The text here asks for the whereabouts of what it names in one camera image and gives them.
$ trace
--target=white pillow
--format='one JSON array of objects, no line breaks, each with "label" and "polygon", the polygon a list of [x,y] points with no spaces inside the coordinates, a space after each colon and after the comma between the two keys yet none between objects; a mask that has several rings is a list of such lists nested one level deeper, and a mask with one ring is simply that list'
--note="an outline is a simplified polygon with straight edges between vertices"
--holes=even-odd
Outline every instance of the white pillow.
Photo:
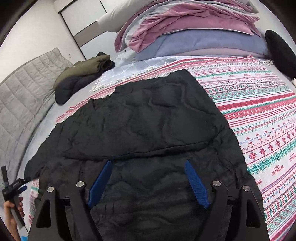
[{"label": "white pillow", "polygon": [[141,8],[154,1],[155,0],[125,0],[98,20],[100,30],[103,32],[119,32],[122,26]]}]

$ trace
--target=patterned blanket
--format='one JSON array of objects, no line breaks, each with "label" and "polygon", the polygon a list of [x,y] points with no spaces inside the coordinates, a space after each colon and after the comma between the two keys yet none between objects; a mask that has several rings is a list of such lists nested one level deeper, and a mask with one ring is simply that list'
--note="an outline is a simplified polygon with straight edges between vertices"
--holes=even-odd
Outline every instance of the patterned blanket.
[{"label": "patterned blanket", "polygon": [[[261,61],[252,56],[178,60],[123,79],[90,98],[104,98],[118,85],[167,76],[179,69],[187,69],[196,78],[228,120],[262,193],[270,240],[282,240],[296,219],[296,96]],[[89,99],[71,107],[57,123]]]}]

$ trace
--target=human hand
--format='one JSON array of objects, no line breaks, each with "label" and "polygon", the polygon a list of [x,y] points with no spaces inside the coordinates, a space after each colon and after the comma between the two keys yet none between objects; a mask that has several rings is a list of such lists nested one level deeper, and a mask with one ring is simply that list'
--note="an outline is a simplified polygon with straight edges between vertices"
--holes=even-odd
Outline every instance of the human hand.
[{"label": "human hand", "polygon": [[[20,206],[18,207],[18,210],[20,212],[20,215],[22,217],[24,217],[25,214],[24,214],[24,209],[22,208],[22,206],[23,206],[22,200],[23,200],[23,198],[20,197]],[[14,219],[12,213],[11,213],[11,210],[10,210],[14,206],[15,205],[10,201],[6,201],[4,203],[4,205],[3,205],[3,207],[4,207],[4,215],[5,215],[5,220],[6,220],[6,226],[7,226],[8,230],[10,228],[15,229],[17,227],[17,223],[16,223],[16,221],[15,221],[15,219]]]}]

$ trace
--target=gray handle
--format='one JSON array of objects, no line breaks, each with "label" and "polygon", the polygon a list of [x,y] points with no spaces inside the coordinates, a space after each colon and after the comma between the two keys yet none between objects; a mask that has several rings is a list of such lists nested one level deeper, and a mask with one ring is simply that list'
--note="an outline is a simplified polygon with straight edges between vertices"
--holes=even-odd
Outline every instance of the gray handle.
[{"label": "gray handle", "polygon": [[19,229],[21,229],[24,225],[24,219],[21,217],[19,210],[17,209],[20,206],[20,198],[19,196],[14,196],[13,197],[13,203],[14,203],[14,208],[11,208],[11,213],[13,218],[15,219],[17,226],[19,227]]}]

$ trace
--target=pink blanket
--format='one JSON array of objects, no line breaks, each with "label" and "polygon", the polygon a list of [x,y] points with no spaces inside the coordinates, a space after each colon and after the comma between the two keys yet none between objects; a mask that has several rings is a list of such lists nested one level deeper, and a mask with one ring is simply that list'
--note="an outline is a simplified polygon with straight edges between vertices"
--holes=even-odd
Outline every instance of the pink blanket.
[{"label": "pink blanket", "polygon": [[[146,11],[147,9],[151,8],[152,6],[158,4],[158,3],[163,3],[167,0],[156,0],[152,3],[150,3],[149,5],[143,7],[141,10],[139,10],[133,17],[131,17],[125,24],[124,26],[121,28],[121,30],[118,32],[117,37],[115,39],[115,43],[114,43],[114,47],[116,52],[120,52],[120,50],[122,50],[122,44],[124,44],[124,41],[122,41],[122,37],[124,32],[126,31],[127,27],[140,15],[142,14],[144,11]],[[244,3],[235,1],[235,0],[215,0],[215,2],[220,2],[220,3],[224,3],[227,4],[229,6],[233,6],[233,7],[237,7],[240,8],[246,12],[251,12],[253,10],[253,8],[251,6],[248,6]]]},{"label": "pink blanket", "polygon": [[220,9],[213,5],[181,3],[168,11],[146,18],[133,33],[127,46],[137,53],[145,49],[162,34],[183,29],[226,29],[248,34],[260,32],[254,25],[258,17]]}]

